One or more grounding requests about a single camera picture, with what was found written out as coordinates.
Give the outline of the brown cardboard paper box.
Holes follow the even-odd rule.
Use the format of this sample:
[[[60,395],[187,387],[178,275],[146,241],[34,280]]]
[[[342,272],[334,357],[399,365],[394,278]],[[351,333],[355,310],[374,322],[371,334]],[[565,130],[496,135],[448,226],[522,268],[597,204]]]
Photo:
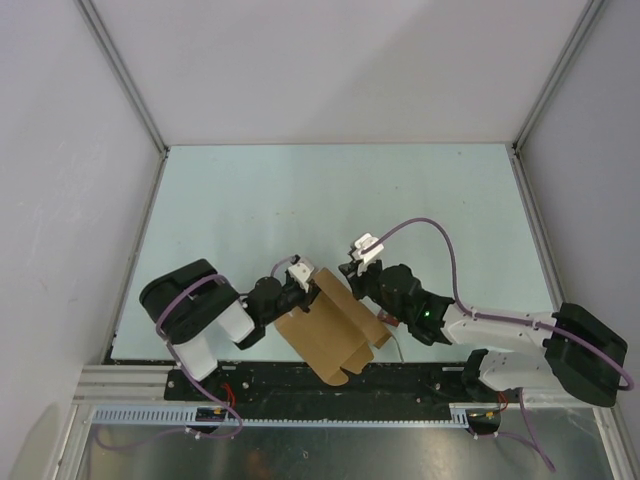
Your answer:
[[[275,327],[325,384],[342,386],[373,361],[373,350],[391,333],[330,270],[320,270],[313,280],[320,293],[309,311],[296,307]]]

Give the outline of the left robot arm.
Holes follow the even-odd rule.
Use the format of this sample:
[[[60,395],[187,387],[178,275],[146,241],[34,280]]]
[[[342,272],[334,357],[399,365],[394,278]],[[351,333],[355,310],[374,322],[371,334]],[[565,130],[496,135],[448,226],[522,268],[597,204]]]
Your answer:
[[[279,264],[287,266],[283,282],[270,274],[247,293],[238,292],[205,259],[142,289],[142,308],[197,398],[210,399],[221,387],[218,357],[207,340],[210,331],[222,332],[238,349],[246,350],[264,338],[268,325],[296,308],[307,312],[317,297],[319,288],[312,281],[316,267],[308,259],[294,255]]]

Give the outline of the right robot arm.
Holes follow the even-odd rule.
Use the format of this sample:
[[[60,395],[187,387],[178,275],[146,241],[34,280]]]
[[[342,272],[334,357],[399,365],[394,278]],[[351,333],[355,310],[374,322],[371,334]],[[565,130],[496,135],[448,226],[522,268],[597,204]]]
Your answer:
[[[556,312],[482,312],[427,291],[404,264],[350,261],[339,271],[356,299],[373,301],[418,342],[472,347],[461,388],[473,401],[508,390],[563,390],[609,408],[634,387],[624,369],[627,342],[577,304]]]

